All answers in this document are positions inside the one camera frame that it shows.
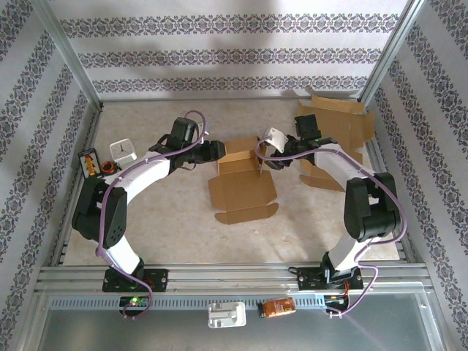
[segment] small clock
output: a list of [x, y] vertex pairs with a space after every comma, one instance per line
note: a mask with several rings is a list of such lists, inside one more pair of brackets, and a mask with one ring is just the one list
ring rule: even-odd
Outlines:
[[110, 144], [110, 155], [112, 159], [124, 165], [137, 159], [137, 153], [130, 139], [123, 139]]

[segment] open cardboard box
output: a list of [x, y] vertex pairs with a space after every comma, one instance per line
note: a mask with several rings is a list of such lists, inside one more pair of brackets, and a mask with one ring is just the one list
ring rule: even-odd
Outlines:
[[218, 160], [218, 176], [208, 181], [211, 205], [224, 212], [215, 218], [224, 224], [248, 222], [273, 216], [278, 211], [271, 173], [261, 171], [254, 149], [257, 136], [232, 140], [226, 156]]
[[[363, 155], [356, 151], [374, 137], [374, 112], [364, 113], [362, 102], [327, 99], [312, 95], [312, 103], [298, 103], [298, 116], [315, 114], [322, 137], [332, 137], [353, 159], [362, 163]], [[343, 192], [343, 188], [324, 170], [302, 159], [303, 183], [322, 189]]]

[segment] beige floor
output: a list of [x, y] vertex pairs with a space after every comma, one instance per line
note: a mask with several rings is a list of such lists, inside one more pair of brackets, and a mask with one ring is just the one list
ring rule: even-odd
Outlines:
[[[104, 106], [95, 147], [101, 162], [109, 144], [129, 137], [138, 156], [170, 131], [174, 119], [200, 110], [210, 139], [262, 135], [269, 126], [294, 133], [295, 100], [119, 102]], [[370, 167], [369, 158], [365, 162]], [[273, 172], [279, 210], [270, 219], [225, 225], [214, 218], [208, 179], [216, 164], [177, 170], [139, 194], [128, 208], [126, 236], [146, 263], [253, 263], [318, 261], [344, 233], [344, 194], [299, 180], [299, 162]], [[72, 231], [65, 265], [101, 265], [95, 245]], [[398, 259], [394, 245], [373, 248], [369, 260]]]

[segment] cable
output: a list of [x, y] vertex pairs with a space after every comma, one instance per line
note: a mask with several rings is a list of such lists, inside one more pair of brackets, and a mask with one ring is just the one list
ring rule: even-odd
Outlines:
[[403, 236], [406, 234], [407, 227], [408, 227], [408, 218], [407, 218], [406, 213], [404, 212], [403, 205], [399, 202], [399, 200], [395, 196], [395, 194], [392, 193], [391, 190], [389, 190], [389, 188], [387, 188], [384, 184], [382, 184], [381, 181], [376, 179], [371, 173], [369, 173], [367, 170], [365, 170], [363, 168], [363, 165], [361, 165], [359, 162], [356, 162], [351, 156], [349, 156], [348, 154], [346, 154], [343, 151], [335, 150], [335, 149], [332, 149], [332, 148], [316, 148], [314, 150], [308, 150], [308, 151], [300, 152], [299, 154], [292, 155], [292, 156], [268, 157], [268, 156], [262, 155], [260, 153], [260, 145], [262, 145], [264, 142], [268, 142], [269, 140], [271, 140], [271, 137], [264, 137], [255, 146], [255, 154], [257, 155], [258, 158], [264, 159], [265, 161], [290, 161], [290, 160], [298, 159], [298, 158], [301, 158], [301, 157], [304, 157], [304, 156], [307, 156], [307, 155], [310, 155], [310, 154], [316, 154], [317, 152], [329, 152], [329, 153], [332, 153], [332, 154], [336, 154], [336, 155], [340, 156], [342, 159], [344, 159], [345, 161], [347, 161], [360, 174], [362, 174], [363, 176], [366, 176], [374, 184], [376, 184], [379, 188], [381, 188], [384, 191], [384, 193], [393, 201], [393, 203], [395, 204], [395, 206], [399, 210], [400, 217], [401, 217], [401, 232], [396, 237], [394, 237], [392, 239], [389, 239], [389, 240], [376, 241], [376, 242], [371, 241], [368, 244], [366, 244], [366, 246], [363, 247], [355, 255], [354, 261], [358, 265], [359, 268], [373, 269], [375, 271], [375, 274], [372, 277], [371, 281], [367, 284], [366, 288], [363, 290], [363, 292], [361, 293], [359, 298], [351, 306], [349, 306], [347, 309], [345, 309], [344, 311], [339, 311], [338, 309], [334, 309], [333, 307], [328, 307], [329, 310], [336, 312], [336, 314], [332, 314], [330, 312], [330, 317], [339, 316], [341, 318], [341, 316], [351, 312], [362, 301], [362, 299], [364, 298], [366, 293], [369, 291], [369, 289], [372, 287], [372, 285], [377, 280], [377, 276], [379, 274], [379, 269], [377, 267], [375, 267], [374, 265], [361, 265], [359, 263], [359, 260], [362, 258], [362, 256], [368, 250], [370, 250], [371, 246], [394, 243], [394, 242], [396, 242], [398, 240], [401, 240], [401, 238], [403, 238]]
[[[132, 281], [134, 281], [134, 282], [136, 282], [136, 283], [138, 283], [140, 285], [143, 285], [149, 292], [149, 294], [148, 294], [148, 305], [146, 306], [146, 308], [144, 310], [142, 310], [141, 313], [139, 313], [136, 316], [132, 316], [132, 320], [136, 320], [137, 318], [143, 316], [149, 310], [149, 308], [151, 307], [151, 304], [153, 302], [153, 290], [151, 290], [150, 286], [148, 284], [146, 284], [145, 282], [139, 280], [138, 278], [135, 278], [131, 274], [128, 274], [128, 273], [124, 272], [119, 267], [116, 267], [114, 262], [112, 262], [109, 259], [109, 257], [107, 257], [107, 255], [105, 254], [105, 251], [104, 251], [104, 248], [102, 247], [102, 245], [104, 243], [105, 209], [106, 209], [106, 205], [107, 205], [107, 199], [109, 198], [110, 191], [117, 185], [117, 183], [120, 182], [122, 179], [124, 179], [133, 170], [136, 170], [137, 168], [139, 168], [139, 167], [141, 167], [143, 165], [147, 165], [149, 162], [157, 161], [159, 159], [166, 159], [168, 157], [172, 157], [172, 156], [179, 155], [179, 154], [182, 154], [184, 152], [187, 152], [191, 148], [194, 148], [202, 140], [202, 138], [203, 138], [203, 136], [205, 135], [205, 132], [206, 132], [205, 116], [200, 111], [190, 110], [189, 112], [187, 112], [185, 114], [184, 118], [187, 117], [190, 113], [198, 114], [201, 117], [202, 121], [203, 121], [202, 132], [200, 133], [198, 138], [195, 140], [195, 142], [193, 142], [192, 144], [186, 146], [185, 148], [182, 148], [181, 150], [168, 152], [167, 154], [161, 154], [161, 155], [153, 156], [153, 157], [150, 157], [148, 159], [144, 159], [144, 160], [136, 163], [135, 165], [132, 165], [132, 166], [128, 167], [125, 171], [122, 172], [122, 174], [119, 177], [114, 179], [114, 181], [106, 189], [106, 191], [104, 193], [104, 197], [102, 198], [101, 217], [100, 217], [100, 222], [99, 222], [99, 243], [98, 243], [97, 249], [96, 249], [96, 256], [102, 257], [104, 259], [104, 261], [111, 268], [115, 269], [116, 271], [118, 271], [120, 274], [122, 274], [126, 278], [131, 279]], [[125, 314], [125, 309], [123, 310], [123, 315], [124, 315], [124, 318], [127, 318], [127, 315]]]

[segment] patterned wallpaper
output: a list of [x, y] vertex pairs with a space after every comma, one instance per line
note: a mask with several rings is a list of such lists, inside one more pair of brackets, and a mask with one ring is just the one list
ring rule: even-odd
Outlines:
[[356, 95], [407, 0], [74, 2], [50, 4], [112, 100]]
[[427, 1], [374, 97], [380, 148], [457, 350], [468, 350], [467, 6]]
[[0, 350], [17, 342], [94, 111], [27, 0], [0, 1]]

